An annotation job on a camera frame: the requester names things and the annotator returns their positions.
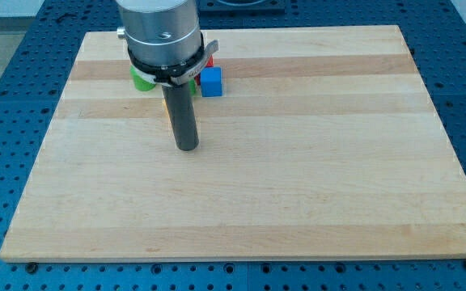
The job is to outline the black clamp ring mount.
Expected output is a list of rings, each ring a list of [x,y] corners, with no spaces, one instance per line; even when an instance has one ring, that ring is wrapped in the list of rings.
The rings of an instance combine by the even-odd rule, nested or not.
[[[201,35],[201,47],[197,52],[189,59],[175,65],[149,65],[137,58],[130,48],[127,52],[133,69],[141,79],[163,86],[180,86],[198,76],[218,50],[218,40],[212,40],[204,45],[204,36]]]

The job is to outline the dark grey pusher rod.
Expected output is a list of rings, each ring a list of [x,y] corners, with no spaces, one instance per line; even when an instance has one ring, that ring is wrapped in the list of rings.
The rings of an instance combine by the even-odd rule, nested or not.
[[[162,91],[177,148],[194,150],[199,139],[190,85],[163,86]]]

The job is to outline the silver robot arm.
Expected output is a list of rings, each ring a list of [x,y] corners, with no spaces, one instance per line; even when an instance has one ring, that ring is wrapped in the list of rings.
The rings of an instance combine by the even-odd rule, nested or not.
[[[179,150],[199,144],[190,82],[219,50],[201,32],[194,0],[117,0],[134,71],[142,80],[162,87],[172,132]]]

